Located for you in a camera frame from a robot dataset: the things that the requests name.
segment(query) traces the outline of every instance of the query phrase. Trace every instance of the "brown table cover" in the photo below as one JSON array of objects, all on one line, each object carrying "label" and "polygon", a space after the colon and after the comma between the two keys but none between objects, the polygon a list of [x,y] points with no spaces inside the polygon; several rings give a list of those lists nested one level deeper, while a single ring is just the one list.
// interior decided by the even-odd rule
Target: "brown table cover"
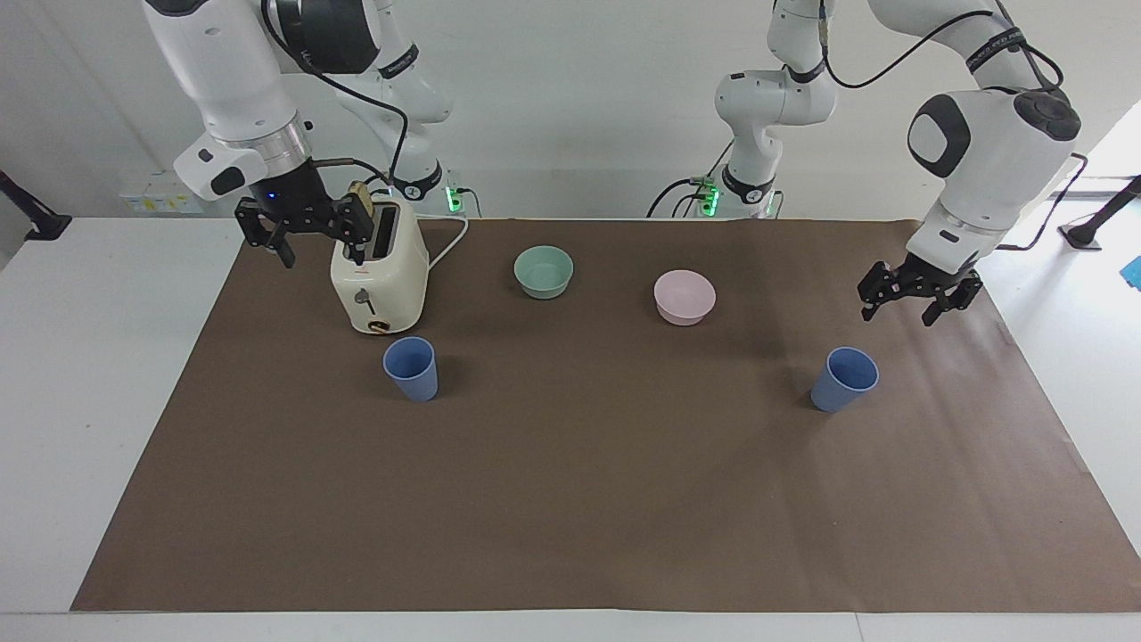
[{"label": "brown table cover", "polygon": [[[326,239],[291,271],[244,249],[73,608],[1141,610],[992,300],[863,323],[856,283],[914,228],[474,221],[415,330],[426,406],[349,328]],[[534,301],[511,265],[544,243],[576,273]],[[673,268],[718,286],[698,327],[655,310]],[[840,346],[883,381],[828,416],[808,391]]]}]

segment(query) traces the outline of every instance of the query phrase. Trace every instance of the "pink bowl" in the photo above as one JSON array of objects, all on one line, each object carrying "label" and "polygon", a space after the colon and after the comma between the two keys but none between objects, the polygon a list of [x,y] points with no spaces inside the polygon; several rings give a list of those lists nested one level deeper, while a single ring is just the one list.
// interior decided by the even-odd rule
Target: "pink bowl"
[{"label": "pink bowl", "polygon": [[667,271],[654,284],[662,317],[674,326],[696,326],[717,304],[717,289],[696,271]]}]

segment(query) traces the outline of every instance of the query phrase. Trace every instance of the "blue plastic cup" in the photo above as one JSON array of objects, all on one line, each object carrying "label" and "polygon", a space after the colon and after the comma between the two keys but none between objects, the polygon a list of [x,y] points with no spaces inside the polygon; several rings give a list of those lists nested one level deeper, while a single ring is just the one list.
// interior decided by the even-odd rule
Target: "blue plastic cup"
[{"label": "blue plastic cup", "polygon": [[879,383],[880,368],[871,357],[855,348],[837,348],[812,389],[812,404],[825,413],[840,413]]},{"label": "blue plastic cup", "polygon": [[420,338],[403,339],[388,347],[385,373],[416,404],[431,401],[439,392],[436,350]]}]

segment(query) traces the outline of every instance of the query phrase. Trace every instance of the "white cable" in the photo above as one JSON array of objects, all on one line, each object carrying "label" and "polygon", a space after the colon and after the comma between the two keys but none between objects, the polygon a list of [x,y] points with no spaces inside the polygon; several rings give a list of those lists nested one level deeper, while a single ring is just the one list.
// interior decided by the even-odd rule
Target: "white cable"
[{"label": "white cable", "polygon": [[432,267],[436,267],[436,263],[439,262],[440,260],[443,260],[443,258],[445,255],[447,255],[447,252],[452,251],[452,247],[454,247],[455,245],[460,244],[460,241],[462,241],[463,237],[468,235],[468,228],[471,227],[471,221],[468,220],[467,216],[460,217],[460,216],[439,216],[439,214],[435,214],[435,213],[418,213],[416,218],[431,218],[434,220],[462,220],[463,221],[463,229],[460,229],[460,233],[456,234],[455,238],[453,238],[452,242],[446,247],[444,247],[444,251],[439,252],[439,255],[437,255],[436,258],[434,258],[431,260],[431,262],[428,263],[428,269],[429,270],[431,270]]}]

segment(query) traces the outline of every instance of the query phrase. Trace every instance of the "white table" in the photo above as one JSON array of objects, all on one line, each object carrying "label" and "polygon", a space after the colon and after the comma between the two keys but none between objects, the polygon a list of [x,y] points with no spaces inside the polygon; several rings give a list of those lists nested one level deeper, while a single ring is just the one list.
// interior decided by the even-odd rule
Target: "white table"
[{"label": "white table", "polygon": [[[1050,233],[984,268],[1135,546],[1141,292],[1117,271],[1141,253],[1139,214],[1101,254],[1059,258]],[[80,219],[0,271],[0,640],[1141,640],[1141,615],[65,615],[240,243],[228,220]]]}]

